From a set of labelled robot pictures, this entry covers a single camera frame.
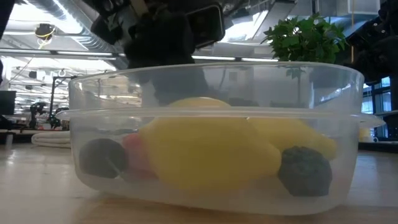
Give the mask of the dark textured avocado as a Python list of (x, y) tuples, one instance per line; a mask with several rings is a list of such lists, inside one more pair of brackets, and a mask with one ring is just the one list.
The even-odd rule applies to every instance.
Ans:
[(329, 194), (333, 175), (320, 152), (294, 146), (283, 151), (278, 178), (294, 197), (322, 197)]

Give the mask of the wide silver ventilation duct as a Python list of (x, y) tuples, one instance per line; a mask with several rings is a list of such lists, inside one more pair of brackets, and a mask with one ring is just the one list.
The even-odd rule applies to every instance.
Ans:
[(93, 21), (83, 12), (78, 0), (23, 0), (50, 16), (50, 22), (84, 48), (94, 52), (116, 52), (110, 44), (90, 31)]

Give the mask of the dark cherry with stem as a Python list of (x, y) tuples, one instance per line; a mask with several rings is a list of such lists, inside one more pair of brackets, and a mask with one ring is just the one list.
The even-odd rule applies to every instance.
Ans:
[(85, 174), (114, 179), (127, 169), (127, 154), (112, 139), (94, 139), (80, 149), (79, 165)]

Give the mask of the clear plastic tupperware container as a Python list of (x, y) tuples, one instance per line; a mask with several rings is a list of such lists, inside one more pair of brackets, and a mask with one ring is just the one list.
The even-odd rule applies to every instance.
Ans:
[[(364, 77), (341, 65), (315, 62), (218, 62), (167, 65), (169, 78), (178, 69), (203, 69), (208, 96), (185, 98), (168, 105), (143, 105), (141, 86), (129, 80), (139, 70), (89, 75), (69, 83), (70, 107), (57, 118), (70, 123), (72, 156), (78, 178), (92, 189), (150, 202), (229, 212), (309, 215), (342, 204), (349, 192), (360, 128), (383, 125), (361, 112)], [(294, 197), (278, 173), (238, 189), (179, 190), (157, 179), (138, 179), (127, 169), (114, 179), (85, 174), (80, 149), (94, 139), (123, 137), (157, 117), (243, 117), (299, 119), (337, 143), (329, 194)]]

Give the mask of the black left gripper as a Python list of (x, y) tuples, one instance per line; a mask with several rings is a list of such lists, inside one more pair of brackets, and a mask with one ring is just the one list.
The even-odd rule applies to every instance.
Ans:
[(129, 80), (141, 86), (143, 105), (168, 105), (185, 98), (208, 96), (209, 86), (202, 68), (178, 69), (169, 78), (162, 71), (168, 61), (154, 59), (192, 56), (195, 44), (186, 12), (176, 6), (153, 7), (127, 30), (131, 37), (124, 46), (128, 69), (143, 69), (133, 73)]

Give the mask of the black round ceiling device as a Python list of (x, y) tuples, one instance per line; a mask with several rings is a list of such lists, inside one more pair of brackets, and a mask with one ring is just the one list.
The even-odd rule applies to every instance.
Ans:
[(55, 30), (56, 27), (51, 24), (40, 23), (39, 26), (35, 28), (34, 34), (38, 39), (50, 40)]

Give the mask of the yellow canister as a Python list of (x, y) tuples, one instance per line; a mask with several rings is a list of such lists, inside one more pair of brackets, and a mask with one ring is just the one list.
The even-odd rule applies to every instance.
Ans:
[(373, 136), (370, 128), (359, 129), (359, 142), (372, 142)]

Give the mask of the green leafy plant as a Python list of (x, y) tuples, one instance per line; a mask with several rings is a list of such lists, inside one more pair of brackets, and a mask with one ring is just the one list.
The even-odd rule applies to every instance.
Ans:
[(346, 48), (343, 28), (318, 13), (280, 20), (264, 34), (264, 42), (280, 61), (335, 63), (337, 53)]

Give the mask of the red raspberry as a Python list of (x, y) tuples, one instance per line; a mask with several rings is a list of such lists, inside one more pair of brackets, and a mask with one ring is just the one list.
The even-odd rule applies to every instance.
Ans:
[(138, 179), (157, 179), (138, 133), (123, 137), (122, 146), (127, 154), (127, 173)]

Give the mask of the white checked folded towel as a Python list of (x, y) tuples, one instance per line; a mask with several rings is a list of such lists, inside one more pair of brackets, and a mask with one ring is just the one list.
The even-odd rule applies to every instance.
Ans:
[(31, 142), (35, 146), (71, 148), (70, 131), (46, 131), (34, 134)]

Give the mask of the long ceiling light bar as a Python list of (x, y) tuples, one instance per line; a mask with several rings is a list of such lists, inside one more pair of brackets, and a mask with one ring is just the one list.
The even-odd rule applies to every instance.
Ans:
[[(116, 60), (125, 58), (124, 53), (111, 52), (79, 52), (65, 50), (37, 50), (37, 49), (10, 49), (0, 48), (0, 56), (8, 57), (44, 57), (44, 58), (86, 58), (87, 60)], [(242, 57), (217, 57), (194, 55), (195, 60), (222, 60), (243, 62), (277, 62), (272, 58), (242, 58)]]

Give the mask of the white ceiling box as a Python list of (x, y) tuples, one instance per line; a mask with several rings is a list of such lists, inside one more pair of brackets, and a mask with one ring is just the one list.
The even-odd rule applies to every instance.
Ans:
[(359, 16), (377, 15), (381, 0), (316, 0), (320, 15), (345, 17), (354, 14)]

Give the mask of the dark display panel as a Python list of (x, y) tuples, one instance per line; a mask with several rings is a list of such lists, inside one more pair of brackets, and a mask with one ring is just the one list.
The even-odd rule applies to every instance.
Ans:
[(0, 115), (13, 115), (17, 91), (0, 91)]

